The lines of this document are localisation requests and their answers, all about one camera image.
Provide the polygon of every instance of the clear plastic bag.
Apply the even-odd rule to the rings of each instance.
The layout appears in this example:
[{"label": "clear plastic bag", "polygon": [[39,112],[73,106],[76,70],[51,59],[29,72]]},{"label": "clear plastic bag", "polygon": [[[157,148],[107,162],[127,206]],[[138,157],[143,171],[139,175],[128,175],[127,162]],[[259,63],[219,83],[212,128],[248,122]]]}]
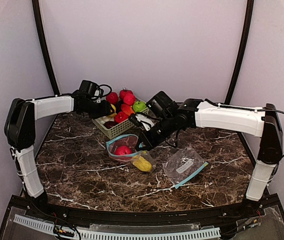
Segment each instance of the clear plastic bag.
[{"label": "clear plastic bag", "polygon": [[151,173],[155,169],[154,159],[147,151],[140,151],[132,157],[132,164],[140,171]]},{"label": "clear plastic bag", "polygon": [[164,172],[177,189],[195,177],[208,163],[191,147],[176,152],[163,163]]},{"label": "clear plastic bag", "polygon": [[[135,150],[135,145],[137,144],[138,137],[134,134],[120,135],[108,142],[106,142],[106,147],[108,155],[110,158],[117,160],[121,163],[129,162],[132,157],[136,156],[139,152]],[[115,155],[115,151],[120,146],[128,146],[132,151],[131,154],[127,155]]]}]

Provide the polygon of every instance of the red tomato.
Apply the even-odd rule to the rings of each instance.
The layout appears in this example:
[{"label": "red tomato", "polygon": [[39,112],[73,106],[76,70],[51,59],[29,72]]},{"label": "red tomato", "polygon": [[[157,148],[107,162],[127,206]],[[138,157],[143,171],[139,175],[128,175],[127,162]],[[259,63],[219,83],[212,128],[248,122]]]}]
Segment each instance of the red tomato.
[{"label": "red tomato", "polygon": [[129,106],[133,105],[136,101],[136,98],[133,94],[127,93],[123,99],[123,102]]},{"label": "red tomato", "polygon": [[118,101],[118,96],[116,92],[111,92],[106,96],[106,101],[108,101],[110,104],[115,105]]},{"label": "red tomato", "polygon": [[119,146],[115,150],[115,155],[127,155],[131,153],[132,153],[132,150],[128,146]]},{"label": "red tomato", "polygon": [[131,90],[128,90],[128,89],[123,89],[123,90],[120,91],[120,98],[124,99],[126,94],[133,94],[133,92]]},{"label": "red tomato", "polygon": [[126,114],[123,113],[122,111],[120,111],[120,112],[114,117],[115,122],[117,122],[118,124],[120,124],[121,122],[125,121],[126,119],[128,119],[128,115],[126,115]]}]

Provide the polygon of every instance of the green basket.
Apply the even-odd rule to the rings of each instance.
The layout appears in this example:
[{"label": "green basket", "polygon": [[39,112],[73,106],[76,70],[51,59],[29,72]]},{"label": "green basket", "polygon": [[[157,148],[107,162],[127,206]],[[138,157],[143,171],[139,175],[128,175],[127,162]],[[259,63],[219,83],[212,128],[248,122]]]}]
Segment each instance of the green basket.
[{"label": "green basket", "polygon": [[[147,114],[150,110],[148,108],[141,111],[142,113]],[[115,125],[114,127],[107,129],[103,124],[100,123],[99,118],[98,119],[92,119],[93,123],[96,125],[96,127],[99,128],[109,139],[113,139],[123,132],[127,131],[128,129],[131,129],[134,124],[132,124],[128,119],[125,121]]]}]

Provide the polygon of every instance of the black frame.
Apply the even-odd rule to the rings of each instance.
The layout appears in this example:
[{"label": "black frame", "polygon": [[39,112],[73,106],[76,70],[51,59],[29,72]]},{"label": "black frame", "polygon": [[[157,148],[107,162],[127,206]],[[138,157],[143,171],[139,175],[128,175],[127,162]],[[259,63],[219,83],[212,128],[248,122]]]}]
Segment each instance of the black frame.
[{"label": "black frame", "polygon": [[42,21],[42,15],[41,15],[40,3],[39,3],[39,0],[32,0],[32,3],[33,3],[33,11],[34,11],[38,39],[40,41],[47,74],[50,79],[54,94],[60,95],[61,93],[60,93],[60,90],[56,82],[56,78],[55,78],[55,74],[54,74],[54,70],[52,66],[52,61],[50,58],[50,54],[48,52],[48,47],[47,47],[47,42],[46,42],[44,27],[43,27],[43,21]]},{"label": "black frame", "polygon": [[[105,225],[120,225],[120,226],[167,226],[180,225],[189,223],[200,223],[202,227],[215,226],[221,229],[232,229],[236,227],[234,219],[221,218],[224,212],[228,212],[237,208],[241,203],[230,204],[226,206],[211,207],[187,211],[171,211],[171,212],[110,212],[87,210],[81,208],[73,208],[49,204],[49,208],[56,213],[60,218],[66,214],[66,221],[76,226],[89,227],[90,224],[105,224]],[[263,209],[277,205],[279,207],[283,222],[284,211],[277,194],[264,197],[261,200],[263,207],[260,209],[262,214]],[[0,229],[0,240],[4,235],[6,222],[11,210],[11,207],[26,210],[26,214],[42,218],[43,215],[36,209],[33,209],[30,201],[19,196],[12,196],[10,203],[6,209],[5,216]]]},{"label": "black frame", "polygon": [[233,93],[234,93],[234,90],[235,90],[238,75],[240,73],[240,69],[241,69],[241,65],[242,65],[242,61],[243,61],[243,57],[244,57],[244,53],[245,53],[246,43],[247,43],[247,39],[248,39],[248,32],[250,30],[250,25],[251,25],[253,5],[254,5],[254,0],[247,0],[242,37],[241,37],[241,41],[240,41],[240,47],[238,49],[233,75],[232,75],[231,82],[230,82],[230,85],[228,87],[227,95],[226,95],[226,98],[225,98],[225,101],[224,101],[224,104],[226,104],[226,105],[229,105],[231,103],[231,99],[232,99],[232,96],[233,96]]}]

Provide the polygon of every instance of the red fruit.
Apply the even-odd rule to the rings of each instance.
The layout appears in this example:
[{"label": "red fruit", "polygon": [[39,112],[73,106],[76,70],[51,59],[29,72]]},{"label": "red fruit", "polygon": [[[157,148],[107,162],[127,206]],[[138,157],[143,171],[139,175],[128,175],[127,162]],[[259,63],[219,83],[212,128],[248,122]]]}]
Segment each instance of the red fruit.
[{"label": "red fruit", "polygon": [[132,150],[128,146],[119,146],[115,150],[115,155],[127,155],[131,153],[132,153]]},{"label": "red fruit", "polygon": [[123,99],[123,102],[129,106],[133,105],[136,101],[136,98],[133,94],[127,93]]},{"label": "red fruit", "polygon": [[128,106],[127,104],[122,104],[121,110],[123,111],[123,113],[125,113],[128,116],[135,113],[134,110],[132,110],[132,108]]},{"label": "red fruit", "polygon": [[123,89],[120,91],[120,98],[124,99],[126,94],[133,94],[133,92],[131,90]]},{"label": "red fruit", "polygon": [[115,105],[118,101],[118,96],[116,92],[111,92],[106,96],[106,101],[108,101],[110,104]]},{"label": "red fruit", "polygon": [[128,115],[126,115],[126,114],[123,113],[122,111],[120,111],[120,112],[114,117],[115,122],[117,122],[118,124],[120,124],[121,122],[125,121],[126,119],[128,119]]},{"label": "red fruit", "polygon": [[107,129],[111,129],[112,127],[116,126],[118,123],[117,122],[114,122],[114,121],[107,121],[106,123],[104,123],[104,126],[107,128]]}]

